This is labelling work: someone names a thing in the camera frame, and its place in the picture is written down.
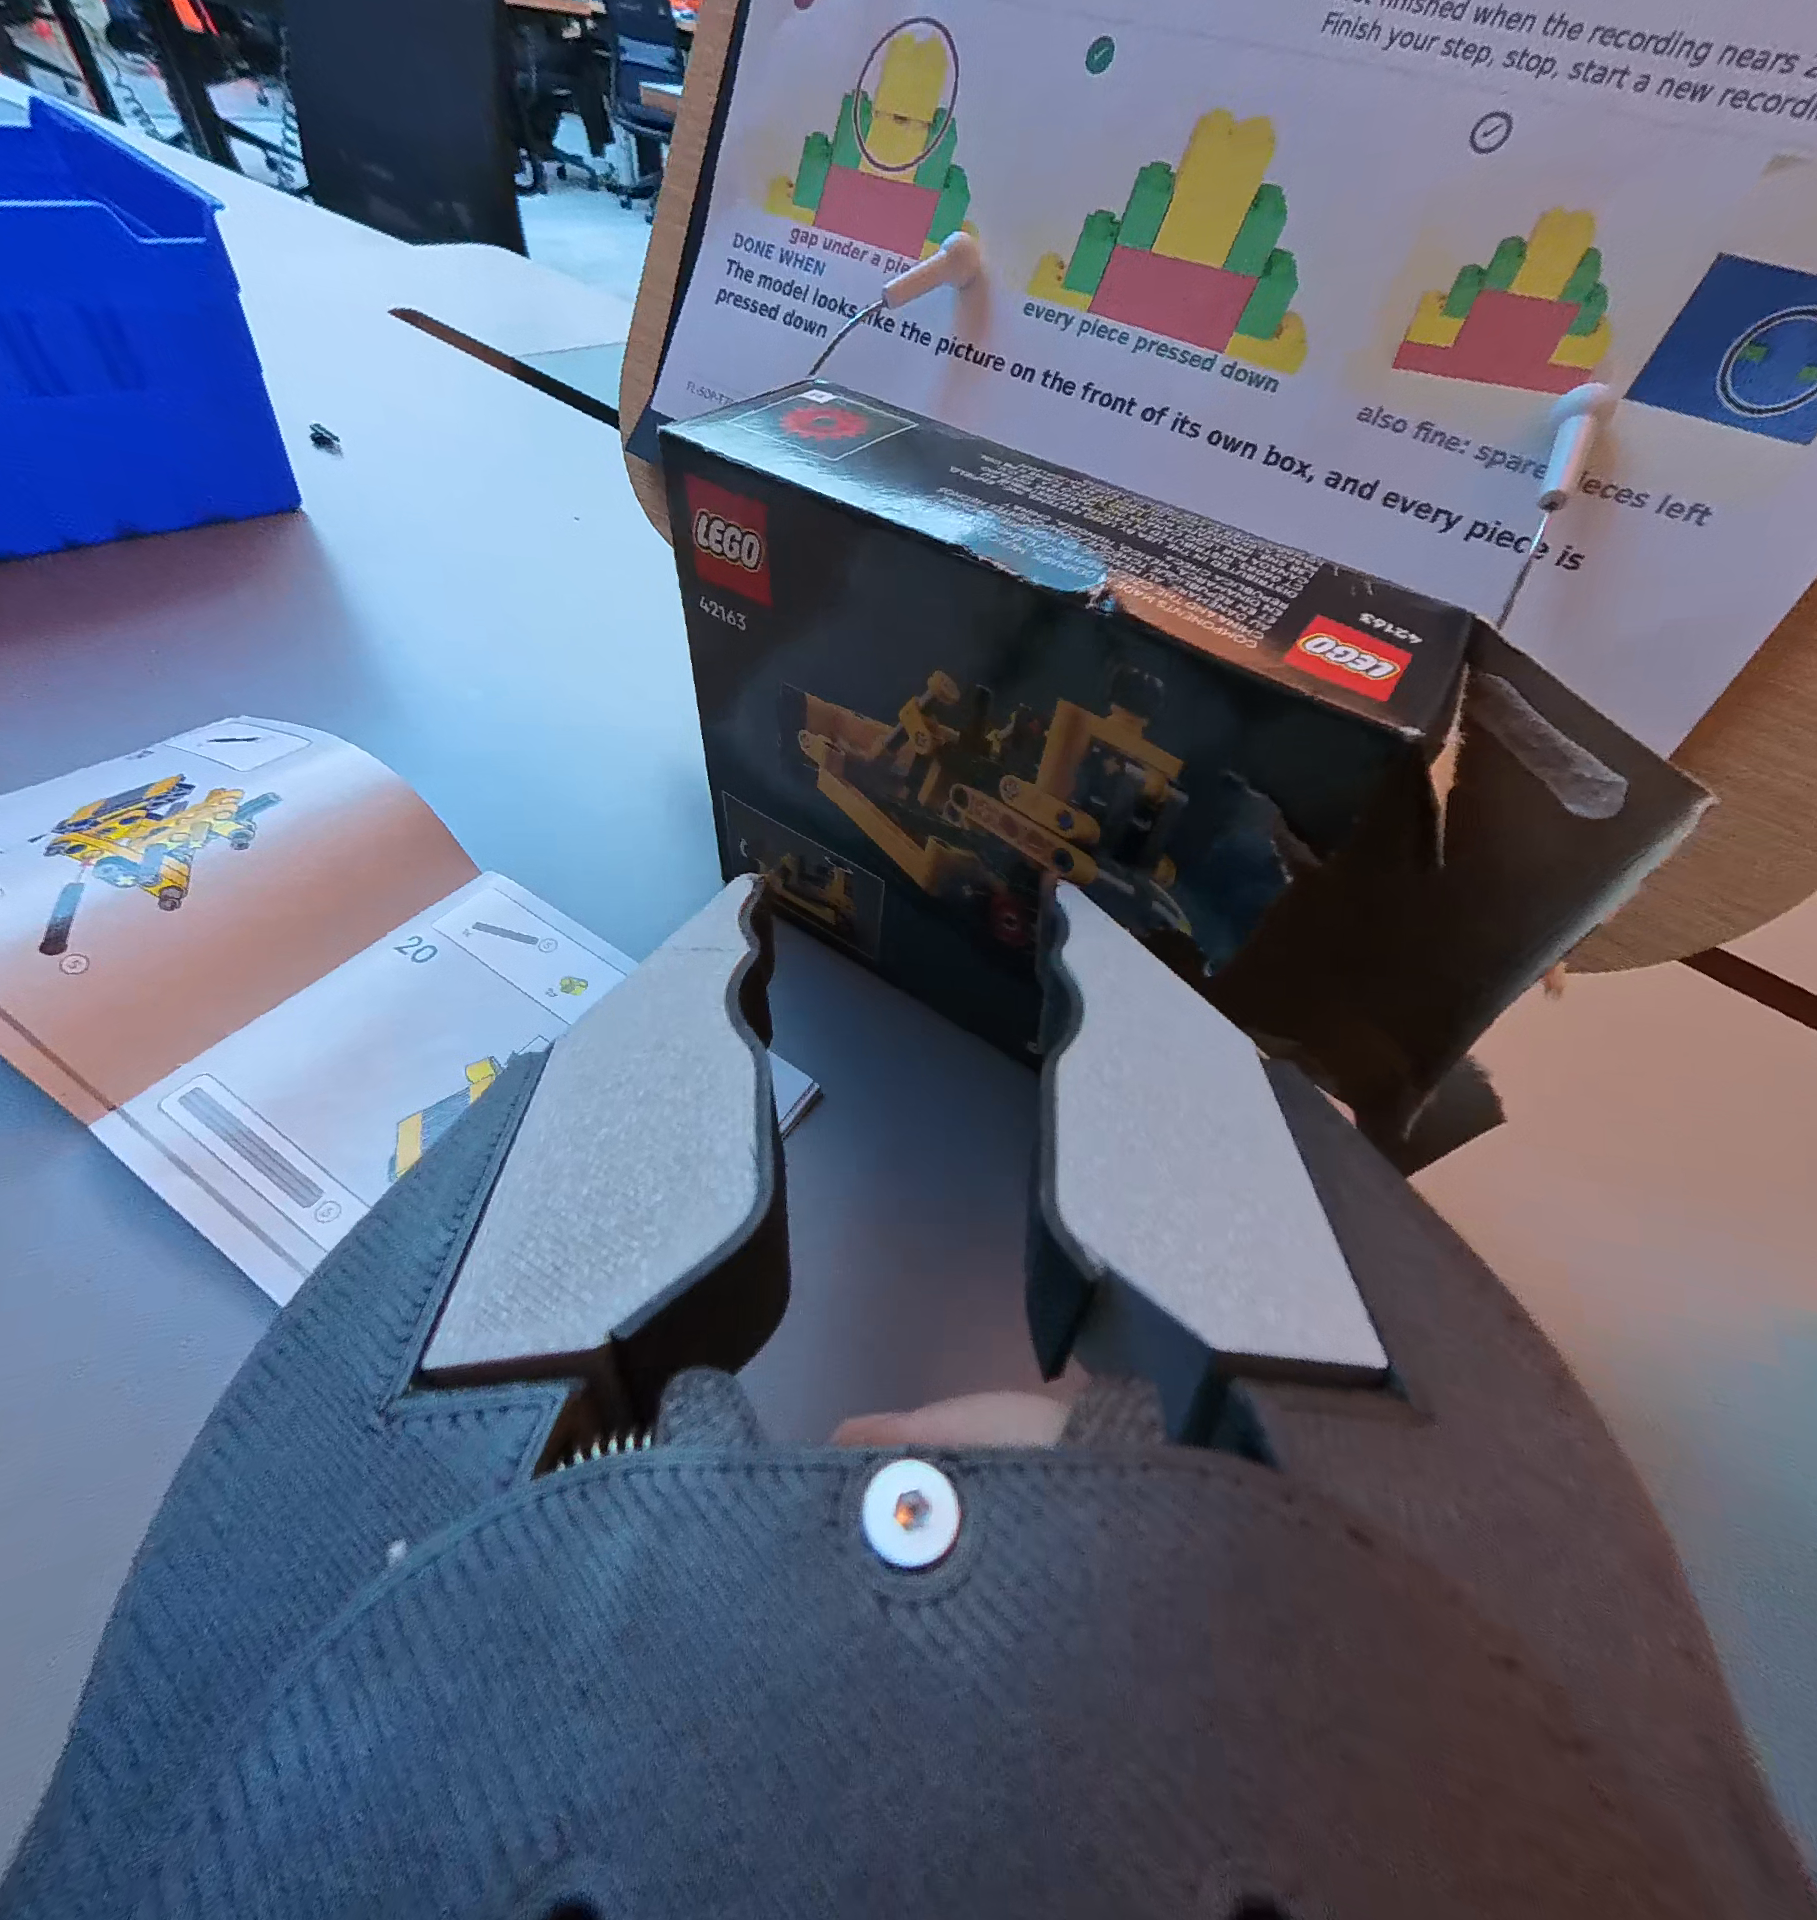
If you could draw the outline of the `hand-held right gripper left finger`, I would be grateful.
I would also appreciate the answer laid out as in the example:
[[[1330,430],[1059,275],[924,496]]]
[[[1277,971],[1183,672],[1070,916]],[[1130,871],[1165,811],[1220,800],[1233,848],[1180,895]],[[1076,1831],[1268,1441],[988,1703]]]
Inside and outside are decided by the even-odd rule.
[[[559,1380],[652,1428],[791,1299],[772,913],[737,877],[552,1051],[428,1338],[434,1386]]]

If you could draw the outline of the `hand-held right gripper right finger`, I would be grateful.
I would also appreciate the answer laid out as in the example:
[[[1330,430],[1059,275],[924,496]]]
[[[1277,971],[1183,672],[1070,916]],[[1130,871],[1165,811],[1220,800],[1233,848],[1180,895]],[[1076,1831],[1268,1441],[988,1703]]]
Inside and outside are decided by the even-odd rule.
[[[1144,1380],[1180,1444],[1213,1442],[1247,1380],[1387,1387],[1256,1042],[1074,883],[1037,953],[1025,1304],[1044,1377]]]

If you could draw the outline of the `black lego set box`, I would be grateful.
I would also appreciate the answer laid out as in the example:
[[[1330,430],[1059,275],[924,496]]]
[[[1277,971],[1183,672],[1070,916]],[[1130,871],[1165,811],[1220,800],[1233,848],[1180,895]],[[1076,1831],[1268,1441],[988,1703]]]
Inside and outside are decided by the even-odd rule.
[[[1014,1057],[1079,888],[1422,1163],[1713,803],[1467,608],[829,380],[660,462],[725,874]]]

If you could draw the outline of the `lego instruction booklet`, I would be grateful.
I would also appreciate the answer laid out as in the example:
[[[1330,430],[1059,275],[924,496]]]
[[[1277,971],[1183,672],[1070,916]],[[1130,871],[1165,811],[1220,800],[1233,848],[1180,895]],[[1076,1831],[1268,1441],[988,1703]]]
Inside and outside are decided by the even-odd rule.
[[[0,1054],[274,1310],[633,971],[315,727],[0,796]]]

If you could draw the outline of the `wooden document stand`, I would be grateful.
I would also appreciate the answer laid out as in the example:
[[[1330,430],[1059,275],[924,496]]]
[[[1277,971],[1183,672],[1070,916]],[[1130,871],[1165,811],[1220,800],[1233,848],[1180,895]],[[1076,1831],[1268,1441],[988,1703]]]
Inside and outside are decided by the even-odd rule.
[[[728,115],[746,3],[722,2],[695,28],[655,237],[631,321],[619,425],[633,492],[655,531],[670,531],[644,420],[678,313]],[[1691,840],[1572,953],[1575,973],[1695,963],[1748,938],[1817,893],[1817,580],[1687,732],[1674,763],[1717,803]]]

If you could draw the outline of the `white page holder peg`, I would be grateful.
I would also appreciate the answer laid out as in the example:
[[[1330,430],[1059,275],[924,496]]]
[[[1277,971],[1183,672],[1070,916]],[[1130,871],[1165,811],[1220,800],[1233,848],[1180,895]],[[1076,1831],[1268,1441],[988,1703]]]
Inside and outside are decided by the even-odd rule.
[[[1547,535],[1556,514],[1568,505],[1568,496],[1578,490],[1593,444],[1601,426],[1616,411],[1616,401],[1618,394],[1606,380],[1584,383],[1556,399],[1549,415],[1552,444],[1545,458],[1545,477],[1538,492],[1539,523],[1524,549],[1517,580],[1498,614],[1496,625],[1500,632],[1508,628],[1530,572],[1547,549]]]
[[[901,311],[902,308],[921,301],[924,296],[943,290],[963,290],[971,286],[984,271],[984,252],[975,231],[961,227],[952,231],[929,258],[921,260],[914,267],[893,275],[884,282],[879,294],[869,301],[865,308],[856,310],[826,343],[823,352],[811,363],[805,379],[820,379],[826,371],[828,359],[842,347],[842,343],[860,331],[865,325],[878,321],[884,313]]]

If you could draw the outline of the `blue storage bin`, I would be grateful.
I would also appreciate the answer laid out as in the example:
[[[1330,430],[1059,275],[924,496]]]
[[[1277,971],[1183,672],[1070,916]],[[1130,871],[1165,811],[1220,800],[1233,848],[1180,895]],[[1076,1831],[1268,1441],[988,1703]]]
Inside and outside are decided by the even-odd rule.
[[[299,508],[221,206],[0,79],[0,561]]]

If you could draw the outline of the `printed instruction sheet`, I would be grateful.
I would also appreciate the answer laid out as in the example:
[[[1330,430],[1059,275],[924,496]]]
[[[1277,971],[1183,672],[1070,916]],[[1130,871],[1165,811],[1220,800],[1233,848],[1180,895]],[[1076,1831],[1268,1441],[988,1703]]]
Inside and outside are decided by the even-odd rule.
[[[1498,615],[1682,744],[1817,577],[1817,2],[746,3],[660,418],[834,379]]]

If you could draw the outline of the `black cabinet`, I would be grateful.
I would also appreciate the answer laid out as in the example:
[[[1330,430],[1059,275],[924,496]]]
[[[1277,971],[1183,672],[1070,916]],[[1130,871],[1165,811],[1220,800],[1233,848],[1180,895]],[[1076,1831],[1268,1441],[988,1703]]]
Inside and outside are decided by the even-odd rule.
[[[411,244],[525,252],[496,2],[288,2],[312,197]]]

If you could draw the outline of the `black office chair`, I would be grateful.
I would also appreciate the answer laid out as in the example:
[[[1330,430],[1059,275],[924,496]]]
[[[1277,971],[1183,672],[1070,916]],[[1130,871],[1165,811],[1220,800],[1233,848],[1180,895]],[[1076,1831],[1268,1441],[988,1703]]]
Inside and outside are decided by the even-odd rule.
[[[622,206],[642,202],[654,220],[677,109],[654,105],[648,89],[681,87],[681,27],[670,2],[605,2],[605,13],[608,115],[615,127],[631,134],[636,170],[636,178],[621,185],[615,197]]]

